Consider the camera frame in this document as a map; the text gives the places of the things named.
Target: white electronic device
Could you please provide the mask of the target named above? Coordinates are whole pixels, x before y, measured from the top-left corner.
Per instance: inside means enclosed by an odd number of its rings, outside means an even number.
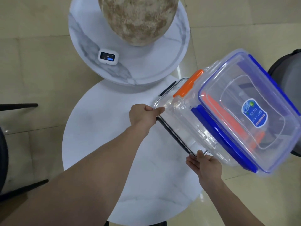
[[[98,53],[98,60],[101,63],[115,66],[118,63],[118,59],[119,59],[119,54],[114,50],[102,48]]]

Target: person's left hand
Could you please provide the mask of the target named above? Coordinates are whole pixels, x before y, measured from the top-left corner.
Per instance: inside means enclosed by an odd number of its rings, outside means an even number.
[[[133,105],[129,112],[131,125],[139,125],[148,133],[149,129],[156,123],[156,117],[164,111],[164,107],[153,109],[145,104]]]

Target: forearm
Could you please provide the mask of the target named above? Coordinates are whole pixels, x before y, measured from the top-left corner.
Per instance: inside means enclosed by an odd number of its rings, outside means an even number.
[[[138,125],[63,172],[37,191],[3,225],[104,225],[124,188],[146,136]]]
[[[264,226],[223,181],[207,193],[226,226]]]

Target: hand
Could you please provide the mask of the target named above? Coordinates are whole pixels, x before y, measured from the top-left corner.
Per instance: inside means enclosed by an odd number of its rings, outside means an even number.
[[[207,193],[221,188],[224,184],[222,165],[215,157],[203,155],[198,150],[196,157],[191,154],[186,158],[186,164],[199,176],[200,185]]]
[[[153,109],[145,104],[133,105],[129,112],[131,125],[140,125],[148,134],[149,129],[156,123],[156,117],[164,111],[164,107]]]

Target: brown mottled vase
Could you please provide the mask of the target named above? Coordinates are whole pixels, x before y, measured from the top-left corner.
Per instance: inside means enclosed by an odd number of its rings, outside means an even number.
[[[144,46],[164,35],[179,0],[98,0],[111,29],[124,41]]]

